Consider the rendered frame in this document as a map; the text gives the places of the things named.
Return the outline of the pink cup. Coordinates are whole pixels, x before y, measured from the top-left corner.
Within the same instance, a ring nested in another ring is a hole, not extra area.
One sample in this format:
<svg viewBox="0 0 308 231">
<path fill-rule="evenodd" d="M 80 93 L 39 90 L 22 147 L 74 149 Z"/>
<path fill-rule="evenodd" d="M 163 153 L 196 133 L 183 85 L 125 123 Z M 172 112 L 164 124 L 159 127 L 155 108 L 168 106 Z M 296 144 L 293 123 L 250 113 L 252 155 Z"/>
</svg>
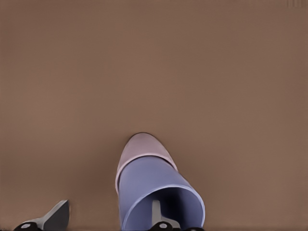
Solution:
<svg viewBox="0 0 308 231">
<path fill-rule="evenodd" d="M 136 133 L 129 138 L 119 159 L 115 177 L 117 194 L 119 194 L 119 182 L 122 170 L 130 162 L 145 156 L 159 157 L 169 163 L 176 171 L 178 170 L 166 147 L 155 136 L 146 132 Z"/>
</svg>

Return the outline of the purple cup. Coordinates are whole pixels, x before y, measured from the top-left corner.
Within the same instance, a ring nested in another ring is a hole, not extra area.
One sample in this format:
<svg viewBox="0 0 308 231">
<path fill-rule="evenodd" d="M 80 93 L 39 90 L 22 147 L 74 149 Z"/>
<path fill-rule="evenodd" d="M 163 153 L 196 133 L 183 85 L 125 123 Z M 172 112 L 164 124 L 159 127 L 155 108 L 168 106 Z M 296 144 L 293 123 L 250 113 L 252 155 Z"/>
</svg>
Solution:
<svg viewBox="0 0 308 231">
<path fill-rule="evenodd" d="M 122 231 L 150 229 L 153 201 L 159 201 L 161 215 L 176 221 L 182 230 L 202 227 L 205 222 L 201 196 L 160 157 L 141 157 L 124 167 L 118 197 Z"/>
</svg>

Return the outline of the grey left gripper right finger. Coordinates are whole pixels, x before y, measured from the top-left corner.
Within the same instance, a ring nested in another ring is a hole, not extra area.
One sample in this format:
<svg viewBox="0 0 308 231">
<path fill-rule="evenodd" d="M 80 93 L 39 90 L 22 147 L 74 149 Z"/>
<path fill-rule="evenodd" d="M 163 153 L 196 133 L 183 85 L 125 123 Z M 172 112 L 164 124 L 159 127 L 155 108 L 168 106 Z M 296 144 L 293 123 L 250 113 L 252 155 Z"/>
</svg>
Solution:
<svg viewBox="0 0 308 231">
<path fill-rule="evenodd" d="M 161 214 L 160 201 L 152 202 L 152 227 L 150 231 L 181 231 L 180 224 L 170 218 L 166 218 Z"/>
</svg>

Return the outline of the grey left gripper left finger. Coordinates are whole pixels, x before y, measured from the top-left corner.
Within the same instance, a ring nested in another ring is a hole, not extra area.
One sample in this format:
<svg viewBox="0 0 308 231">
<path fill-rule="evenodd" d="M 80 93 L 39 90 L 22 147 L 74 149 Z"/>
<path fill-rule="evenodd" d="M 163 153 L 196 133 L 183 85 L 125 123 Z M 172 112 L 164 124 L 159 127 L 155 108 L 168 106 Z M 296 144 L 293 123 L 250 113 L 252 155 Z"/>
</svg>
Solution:
<svg viewBox="0 0 308 231">
<path fill-rule="evenodd" d="M 69 201 L 61 200 L 44 216 L 25 221 L 13 231 L 66 231 L 69 219 Z"/>
</svg>

